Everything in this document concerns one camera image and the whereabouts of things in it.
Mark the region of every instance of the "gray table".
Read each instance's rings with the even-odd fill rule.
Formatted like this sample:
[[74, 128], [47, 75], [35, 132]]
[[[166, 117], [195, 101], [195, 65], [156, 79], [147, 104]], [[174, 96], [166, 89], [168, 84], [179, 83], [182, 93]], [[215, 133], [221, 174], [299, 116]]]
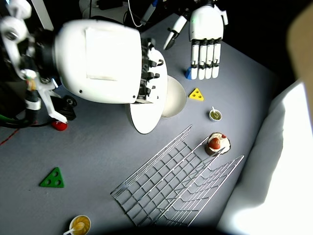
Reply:
[[[143, 33], [161, 49], [176, 15]], [[186, 142], [196, 146], [212, 132], [225, 133], [232, 144], [220, 164], [247, 155], [267, 114], [275, 75], [223, 43], [217, 79], [187, 80], [190, 63], [188, 26], [170, 51], [162, 51], [168, 74], [189, 94], [195, 87], [205, 100], [187, 100], [176, 117], [163, 119], [154, 131], [139, 134], [127, 118], [124, 105], [99, 104], [77, 98], [77, 119], [64, 132], [52, 127], [20, 130], [0, 147], [0, 234], [61, 234], [79, 214], [91, 218], [91, 235], [132, 226], [110, 192], [190, 124]], [[67, 94], [63, 88], [60, 94]], [[222, 111], [220, 122], [207, 112], [214, 105]], [[0, 140], [12, 129], [0, 128]], [[65, 188], [42, 188], [39, 183], [60, 167]], [[215, 225], [230, 196], [243, 164], [236, 169], [195, 225]]]

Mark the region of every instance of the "metal wire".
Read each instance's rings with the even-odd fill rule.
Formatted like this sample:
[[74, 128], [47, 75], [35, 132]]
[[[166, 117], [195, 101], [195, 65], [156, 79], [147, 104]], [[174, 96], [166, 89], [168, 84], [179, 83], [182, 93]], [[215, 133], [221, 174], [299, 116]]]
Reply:
[[203, 160], [185, 138], [191, 125], [155, 154], [111, 195], [136, 226], [189, 226], [224, 184], [244, 156], [212, 169], [214, 158]]

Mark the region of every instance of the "wire rack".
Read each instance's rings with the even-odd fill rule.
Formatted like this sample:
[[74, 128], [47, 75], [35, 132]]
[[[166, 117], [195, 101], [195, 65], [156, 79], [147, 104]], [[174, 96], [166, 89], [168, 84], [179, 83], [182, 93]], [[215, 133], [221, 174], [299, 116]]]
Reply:
[[136, 226], [189, 226], [244, 158], [211, 169], [214, 157], [201, 159], [185, 142], [190, 125], [111, 195]]

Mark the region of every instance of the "bowl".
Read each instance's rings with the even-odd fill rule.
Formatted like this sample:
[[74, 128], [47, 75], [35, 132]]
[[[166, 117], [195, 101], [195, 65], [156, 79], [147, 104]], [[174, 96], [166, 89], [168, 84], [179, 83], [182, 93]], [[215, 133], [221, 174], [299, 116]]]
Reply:
[[90, 231], [90, 228], [91, 228], [91, 220], [89, 219], [88, 216], [86, 216], [86, 215], [84, 215], [84, 214], [78, 215], [78, 216], [76, 216], [75, 218], [73, 218], [72, 221], [71, 221], [71, 223], [69, 224], [69, 229], [72, 229], [73, 223], [74, 223], [74, 221], [75, 221], [78, 217], [85, 217], [86, 219], [89, 220], [89, 223], [90, 223], [89, 229], [84, 233], [84, 235], [86, 235], [86, 234]]
[[213, 110], [210, 111], [209, 113], [209, 118], [211, 119], [211, 121], [220, 121], [222, 120], [222, 113], [219, 111], [219, 110], [215, 110], [215, 112], [219, 115], [219, 118], [218, 119], [214, 119], [212, 116], [213, 116]]
[[179, 114], [185, 107], [187, 96], [184, 87], [173, 77], [167, 76], [167, 96], [161, 118]]

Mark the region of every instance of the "green triangular block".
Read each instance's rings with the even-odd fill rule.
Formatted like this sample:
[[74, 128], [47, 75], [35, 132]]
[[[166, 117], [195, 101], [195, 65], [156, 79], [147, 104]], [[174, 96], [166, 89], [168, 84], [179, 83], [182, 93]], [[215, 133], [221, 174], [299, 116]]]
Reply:
[[53, 171], [41, 182], [40, 186], [50, 188], [64, 188], [60, 169], [58, 167], [54, 168]]

